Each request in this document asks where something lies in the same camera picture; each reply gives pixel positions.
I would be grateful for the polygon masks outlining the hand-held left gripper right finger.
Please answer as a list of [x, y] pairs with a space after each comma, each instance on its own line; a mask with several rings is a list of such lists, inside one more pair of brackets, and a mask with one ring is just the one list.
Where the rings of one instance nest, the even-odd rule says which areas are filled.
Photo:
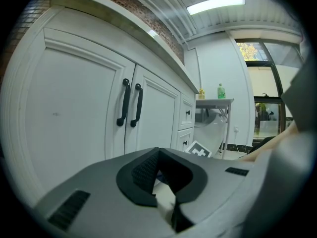
[[241, 233], [253, 204], [246, 191], [247, 162], [159, 150], [158, 169], [175, 195], [172, 223], [158, 220], [159, 233]]

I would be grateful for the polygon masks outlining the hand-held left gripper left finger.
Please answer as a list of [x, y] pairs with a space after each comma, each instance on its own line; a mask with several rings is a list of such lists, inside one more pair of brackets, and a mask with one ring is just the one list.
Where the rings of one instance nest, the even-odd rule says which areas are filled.
[[92, 164], [47, 193], [35, 211], [62, 238], [168, 238], [174, 235], [157, 207], [137, 205], [119, 189], [117, 173], [149, 148]]

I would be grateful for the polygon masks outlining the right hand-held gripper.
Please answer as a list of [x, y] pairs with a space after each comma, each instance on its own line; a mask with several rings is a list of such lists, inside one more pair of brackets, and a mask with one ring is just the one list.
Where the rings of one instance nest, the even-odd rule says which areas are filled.
[[204, 158], [211, 158], [213, 156], [211, 150], [209, 150], [196, 140], [193, 141], [192, 144], [184, 150], [184, 152]]

